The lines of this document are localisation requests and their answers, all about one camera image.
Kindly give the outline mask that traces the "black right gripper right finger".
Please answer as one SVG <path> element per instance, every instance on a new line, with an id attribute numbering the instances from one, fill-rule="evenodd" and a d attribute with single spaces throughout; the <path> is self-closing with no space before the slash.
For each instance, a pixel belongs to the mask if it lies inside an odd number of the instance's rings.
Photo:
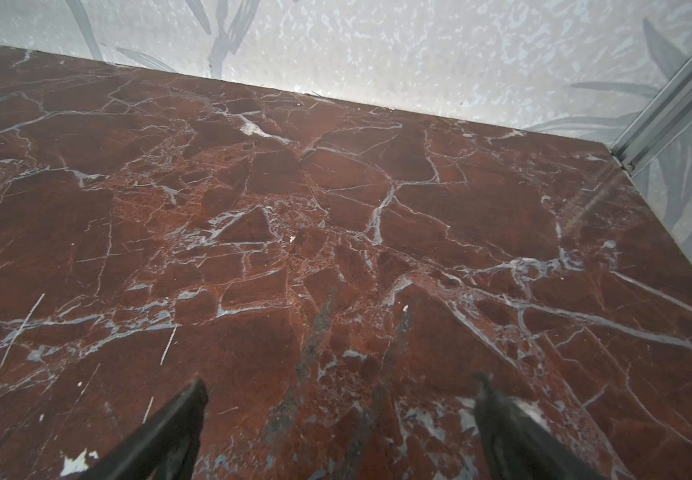
<path id="1" fill-rule="evenodd" d="M 602 476 L 497 390 L 485 373 L 474 418 L 493 479 L 600 479 Z"/>

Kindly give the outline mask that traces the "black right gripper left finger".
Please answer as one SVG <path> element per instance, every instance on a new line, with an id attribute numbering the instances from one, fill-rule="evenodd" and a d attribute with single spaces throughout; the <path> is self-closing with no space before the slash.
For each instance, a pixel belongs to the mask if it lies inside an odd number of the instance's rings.
<path id="1" fill-rule="evenodd" d="M 81 477 L 190 480 L 208 401 L 205 383 L 194 380 Z"/>

